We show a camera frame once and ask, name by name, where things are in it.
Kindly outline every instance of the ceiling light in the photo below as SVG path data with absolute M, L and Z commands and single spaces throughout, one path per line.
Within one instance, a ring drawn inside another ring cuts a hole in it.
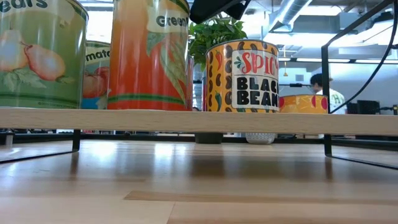
M 320 58 L 298 58 L 298 62 L 322 62 Z
M 380 60 L 356 60 L 355 63 L 380 63 Z
M 356 60 L 355 63 L 380 63 L 380 60 Z M 398 64 L 398 60 L 385 60 L 385 64 Z
M 347 62 L 349 62 L 349 59 L 329 59 L 329 62 L 332 62 L 332 63 L 347 63 Z
M 298 58 L 298 62 L 322 62 L 321 58 Z M 349 59 L 329 59 L 330 63 L 348 63 Z

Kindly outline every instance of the person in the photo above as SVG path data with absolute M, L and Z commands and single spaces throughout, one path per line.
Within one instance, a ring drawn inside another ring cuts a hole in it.
M 310 82 L 314 92 L 318 95 L 322 95 L 323 94 L 322 74 L 318 73 L 316 75 L 313 75 L 311 77 Z M 329 88 L 329 93 L 330 93 L 330 99 L 329 99 L 330 111 L 333 111 L 345 102 L 345 98 L 341 93 L 337 92 L 336 90 L 332 90 L 331 88 Z M 347 106 L 344 106 L 335 111 L 333 114 L 346 114 L 346 113 L 347 113 Z

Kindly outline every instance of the white shirt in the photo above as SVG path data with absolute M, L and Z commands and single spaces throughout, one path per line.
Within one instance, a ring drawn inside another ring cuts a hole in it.
M 336 109 L 337 107 L 339 107 L 346 101 L 344 96 L 341 93 L 337 92 L 336 90 L 332 90 L 330 88 L 329 93 L 330 93 L 330 99 L 329 99 L 330 111 L 333 111 L 334 109 Z M 322 90 L 317 93 L 317 95 L 322 95 L 322 94 L 323 94 Z M 344 107 L 338 109 L 333 114 L 346 114 L 346 110 L 347 110 L 347 106 L 344 106 Z

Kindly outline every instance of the pear illustration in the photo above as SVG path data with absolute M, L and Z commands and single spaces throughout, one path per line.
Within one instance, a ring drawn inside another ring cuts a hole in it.
M 6 30 L 0 36 L 0 72 L 11 72 L 27 65 L 23 41 L 18 30 Z
M 55 81 L 65 73 L 65 62 L 57 53 L 39 45 L 26 45 L 29 68 L 41 79 Z

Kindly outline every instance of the can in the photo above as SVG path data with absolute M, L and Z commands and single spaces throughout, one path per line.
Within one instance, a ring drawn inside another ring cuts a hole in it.
M 292 95 L 279 98 L 281 113 L 328 113 L 328 97 L 324 95 Z
M 83 77 L 82 109 L 106 109 L 110 44 L 86 42 L 86 67 Z
M 278 48 L 261 40 L 233 40 L 206 53 L 206 110 L 275 113 Z
M 80 107 L 87 11 L 75 0 L 0 7 L 0 106 Z
M 114 1 L 108 109 L 186 110 L 189 6 Z
M 193 57 L 187 57 L 187 110 L 191 111 L 193 109 L 193 66 L 195 62 Z

